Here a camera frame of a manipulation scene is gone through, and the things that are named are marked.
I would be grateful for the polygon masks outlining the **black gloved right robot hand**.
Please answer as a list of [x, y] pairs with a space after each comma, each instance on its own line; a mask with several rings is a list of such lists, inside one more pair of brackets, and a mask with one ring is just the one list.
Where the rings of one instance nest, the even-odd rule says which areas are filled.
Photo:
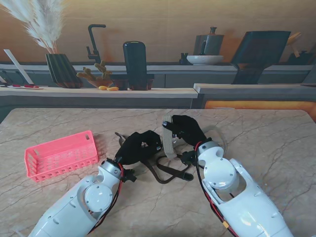
[[207, 140], [197, 121], [190, 116], [173, 115], [172, 122], [163, 121], [162, 126], [194, 147]]

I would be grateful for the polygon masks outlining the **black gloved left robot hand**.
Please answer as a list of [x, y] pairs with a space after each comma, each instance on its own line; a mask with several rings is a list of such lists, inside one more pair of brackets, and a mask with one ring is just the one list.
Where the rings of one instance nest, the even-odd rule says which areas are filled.
[[121, 165], [131, 165], [151, 158], [162, 148], [160, 136], [148, 130], [143, 133], [134, 132], [120, 147], [115, 161]]

